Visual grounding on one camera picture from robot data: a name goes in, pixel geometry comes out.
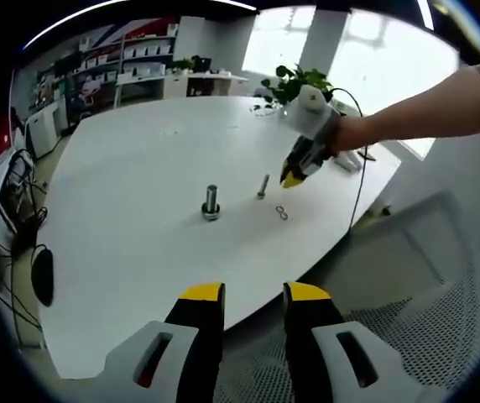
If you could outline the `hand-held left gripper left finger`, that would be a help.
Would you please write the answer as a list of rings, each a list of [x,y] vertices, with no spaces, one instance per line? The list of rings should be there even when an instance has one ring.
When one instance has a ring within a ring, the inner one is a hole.
[[[164,321],[115,347],[104,366],[105,402],[211,402],[222,361],[225,285],[193,285]]]

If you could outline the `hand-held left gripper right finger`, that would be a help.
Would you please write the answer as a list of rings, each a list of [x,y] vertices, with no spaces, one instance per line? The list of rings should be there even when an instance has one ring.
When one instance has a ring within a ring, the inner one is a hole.
[[[331,296],[284,283],[285,357],[297,402],[418,402],[424,387],[400,354],[359,322],[347,322]]]

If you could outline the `person's right hand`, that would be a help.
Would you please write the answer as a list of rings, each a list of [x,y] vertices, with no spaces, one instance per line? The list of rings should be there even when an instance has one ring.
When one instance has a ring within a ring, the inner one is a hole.
[[[360,149],[377,143],[380,135],[370,118],[343,116],[337,125],[337,133],[331,149],[337,153]]]

